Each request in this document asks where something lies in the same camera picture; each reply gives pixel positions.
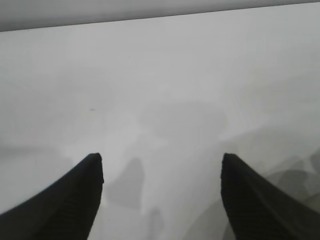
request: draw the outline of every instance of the white wall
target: white wall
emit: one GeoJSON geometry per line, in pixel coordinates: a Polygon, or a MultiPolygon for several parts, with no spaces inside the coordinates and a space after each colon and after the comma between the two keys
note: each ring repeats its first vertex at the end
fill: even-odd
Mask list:
{"type": "Polygon", "coordinates": [[[91,240],[227,239],[224,152],[297,199],[319,191],[319,11],[0,33],[0,212],[91,152],[105,175],[91,240]]]}
{"type": "Polygon", "coordinates": [[[0,32],[318,0],[0,0],[0,32]]]}

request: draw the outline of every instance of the white surface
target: white surface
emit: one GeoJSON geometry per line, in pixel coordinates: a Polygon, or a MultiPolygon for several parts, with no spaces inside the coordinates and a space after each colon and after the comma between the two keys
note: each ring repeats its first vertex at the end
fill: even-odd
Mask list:
{"type": "MultiPolygon", "coordinates": [[[[100,152],[106,183],[91,240],[222,240],[224,152],[265,175],[318,176],[317,155],[302,159],[320,146],[319,11],[0,33],[0,211],[100,152]]],[[[294,189],[318,191],[308,176],[294,189]]]]}
{"type": "Polygon", "coordinates": [[[309,2],[317,0],[0,0],[0,31],[309,2]]]}

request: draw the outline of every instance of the black rubber tip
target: black rubber tip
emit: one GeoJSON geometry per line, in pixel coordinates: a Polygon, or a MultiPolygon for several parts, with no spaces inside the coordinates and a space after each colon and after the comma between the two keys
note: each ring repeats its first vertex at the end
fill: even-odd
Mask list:
{"type": "Polygon", "coordinates": [[[48,188],[0,215],[0,240],[86,240],[103,183],[102,158],[90,154],[48,188]]]}
{"type": "Polygon", "coordinates": [[[320,214],[234,154],[223,157],[221,196],[237,240],[320,240],[320,214]]]}

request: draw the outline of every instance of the white floor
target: white floor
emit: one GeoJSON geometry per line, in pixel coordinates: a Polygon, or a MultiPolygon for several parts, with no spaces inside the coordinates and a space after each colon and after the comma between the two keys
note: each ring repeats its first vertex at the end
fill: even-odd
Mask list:
{"type": "Polygon", "coordinates": [[[224,152],[297,199],[320,191],[319,12],[1,32],[0,212],[91,152],[105,185],[90,240],[225,240],[224,152]]]}

